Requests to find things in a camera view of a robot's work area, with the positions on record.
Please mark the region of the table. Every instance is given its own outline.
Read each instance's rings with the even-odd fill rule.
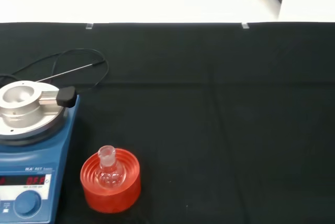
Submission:
[[[111,70],[84,93],[57,224],[335,221],[333,24],[1,24],[0,71],[72,48]],[[60,59],[58,72],[86,55]],[[49,75],[52,61],[22,72]],[[104,67],[55,80],[89,87]],[[84,161],[111,144],[134,153],[142,192],[126,212],[90,210]]]

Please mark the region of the red led digits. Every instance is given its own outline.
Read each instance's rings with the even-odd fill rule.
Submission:
[[[26,181],[26,185],[31,185],[32,184],[32,177],[28,177]]]
[[[45,180],[45,179],[46,179],[45,176],[41,177],[41,178],[40,178],[40,182],[39,182],[39,184],[40,184],[40,185],[44,185],[44,180]]]

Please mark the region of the blue knob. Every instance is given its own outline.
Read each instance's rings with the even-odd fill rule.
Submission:
[[[25,191],[14,202],[15,212],[21,217],[30,217],[41,207],[41,196],[35,191]]]

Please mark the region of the red flask holder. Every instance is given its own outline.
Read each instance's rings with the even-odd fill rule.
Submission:
[[[131,207],[141,193],[140,164],[136,157],[124,150],[116,148],[116,159],[126,170],[125,181],[117,188],[101,187],[95,177],[99,166],[98,154],[93,154],[83,165],[80,180],[86,201],[93,210],[103,213],[122,212]]]

